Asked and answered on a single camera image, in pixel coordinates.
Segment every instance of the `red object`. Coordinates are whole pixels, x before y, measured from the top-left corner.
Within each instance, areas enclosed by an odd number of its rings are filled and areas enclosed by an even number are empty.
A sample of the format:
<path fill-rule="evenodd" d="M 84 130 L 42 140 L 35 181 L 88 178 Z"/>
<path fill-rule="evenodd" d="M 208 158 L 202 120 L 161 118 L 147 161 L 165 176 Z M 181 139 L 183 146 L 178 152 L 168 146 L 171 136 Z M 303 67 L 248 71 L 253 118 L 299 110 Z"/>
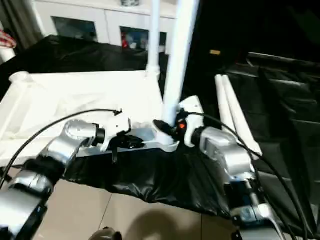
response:
<path fill-rule="evenodd" d="M 126 40 L 126 34 L 124 32 L 121 33 L 121 43 L 123 48 L 128 47 L 128 42 Z"/>
<path fill-rule="evenodd" d="M 184 129 L 185 127 L 186 127 L 186 125 L 184 123 L 179 124 L 179 128 Z"/>
<path fill-rule="evenodd" d="M 16 46 L 16 41 L 9 34 L 0 30 L 0 47 L 15 48 Z"/>
<path fill-rule="evenodd" d="M 128 47 L 128 43 L 125 39 L 122 39 L 122 47 L 123 48 L 127 48 Z"/>

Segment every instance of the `black cover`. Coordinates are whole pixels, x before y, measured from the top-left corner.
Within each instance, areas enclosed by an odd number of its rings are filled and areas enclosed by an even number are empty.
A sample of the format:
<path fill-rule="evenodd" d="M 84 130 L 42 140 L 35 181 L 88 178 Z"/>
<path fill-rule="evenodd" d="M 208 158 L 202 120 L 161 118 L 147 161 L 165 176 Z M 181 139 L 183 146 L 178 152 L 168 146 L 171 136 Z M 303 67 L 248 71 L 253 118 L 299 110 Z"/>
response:
<path fill-rule="evenodd" d="M 122 51 L 108 44 L 88 43 L 49 36 L 26 52 L 0 65 L 0 98 L 18 71 L 63 73 L 87 71 L 143 70 L 144 52 Z M 160 56 L 163 90 L 168 58 Z M 263 154 L 286 178 L 301 204 L 310 235 L 318 232 L 312 205 L 318 207 L 320 160 L 320 84 L 302 73 L 251 69 L 229 73 L 252 133 Z M 204 111 L 219 117 L 214 74 L 188 68 L 182 98 L 198 95 Z M 296 211 L 279 181 L 262 163 L 265 191 L 272 197 L 290 225 L 301 233 Z M 180 145 L 174 153 L 158 149 L 78 158 L 65 179 L 199 213 L 229 217 L 212 171 L 213 163 L 195 148 Z"/>

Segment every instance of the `orange light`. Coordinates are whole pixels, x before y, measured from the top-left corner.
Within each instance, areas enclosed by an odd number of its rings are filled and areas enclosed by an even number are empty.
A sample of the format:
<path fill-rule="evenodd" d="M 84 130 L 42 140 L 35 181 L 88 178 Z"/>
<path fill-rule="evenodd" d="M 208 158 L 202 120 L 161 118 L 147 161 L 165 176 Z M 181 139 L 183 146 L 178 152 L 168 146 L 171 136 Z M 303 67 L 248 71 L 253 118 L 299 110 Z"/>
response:
<path fill-rule="evenodd" d="M 184 123 L 179 124 L 179 128 L 184 129 L 185 127 L 186 127 L 186 125 Z"/>

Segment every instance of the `curtain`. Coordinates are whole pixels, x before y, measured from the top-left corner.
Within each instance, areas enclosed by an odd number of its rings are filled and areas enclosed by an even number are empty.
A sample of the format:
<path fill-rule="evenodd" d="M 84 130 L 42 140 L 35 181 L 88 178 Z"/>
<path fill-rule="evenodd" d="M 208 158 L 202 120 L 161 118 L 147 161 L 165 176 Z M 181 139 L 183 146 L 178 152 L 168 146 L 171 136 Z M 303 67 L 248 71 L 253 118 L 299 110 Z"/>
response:
<path fill-rule="evenodd" d="M 3 18 L 7 19 L 9 33 L 17 41 L 17 50 L 23 51 L 44 38 L 33 0 L 0 0 Z"/>

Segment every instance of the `white cabinet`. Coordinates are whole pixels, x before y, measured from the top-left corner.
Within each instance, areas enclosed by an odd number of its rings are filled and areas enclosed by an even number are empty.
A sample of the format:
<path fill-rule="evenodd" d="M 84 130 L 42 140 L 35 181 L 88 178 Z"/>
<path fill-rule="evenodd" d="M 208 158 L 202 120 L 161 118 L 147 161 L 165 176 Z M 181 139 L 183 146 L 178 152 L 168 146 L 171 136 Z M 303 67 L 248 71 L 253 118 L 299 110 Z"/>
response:
<path fill-rule="evenodd" d="M 42 1 L 36 1 L 35 7 L 42 20 L 45 35 L 109 43 L 103 9 Z"/>
<path fill-rule="evenodd" d="M 108 25 L 110 44 L 115 46 L 122 45 L 121 28 L 132 28 L 138 30 L 149 30 L 150 16 L 133 14 L 119 11 L 105 11 L 105 17 Z M 173 33 L 175 20 L 161 17 L 159 22 L 159 30 L 166 35 L 165 52 L 167 54 L 171 51 L 171 39 Z"/>
<path fill-rule="evenodd" d="M 161 1 L 160 44 L 165 42 L 167 54 L 171 52 L 176 1 Z M 35 0 L 44 35 L 59 35 L 115 46 L 122 45 L 124 28 L 141 31 L 142 34 L 149 30 L 151 5 L 152 0 L 140 0 L 140 5 L 136 7 L 123 7 L 120 0 Z"/>

